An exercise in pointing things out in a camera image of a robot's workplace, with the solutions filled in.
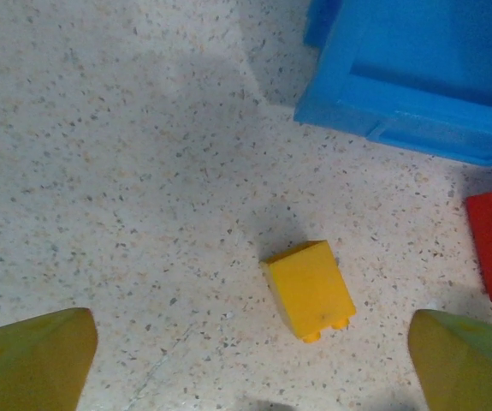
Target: floor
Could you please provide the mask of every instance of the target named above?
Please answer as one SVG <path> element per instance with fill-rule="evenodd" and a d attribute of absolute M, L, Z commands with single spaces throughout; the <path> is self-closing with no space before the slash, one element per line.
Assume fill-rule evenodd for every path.
<path fill-rule="evenodd" d="M 414 310 L 492 321 L 492 170 L 294 123 L 306 0 L 0 0 L 0 325 L 90 307 L 86 410 L 425 410 Z M 328 239 L 358 313 L 296 340 L 258 261 Z"/>

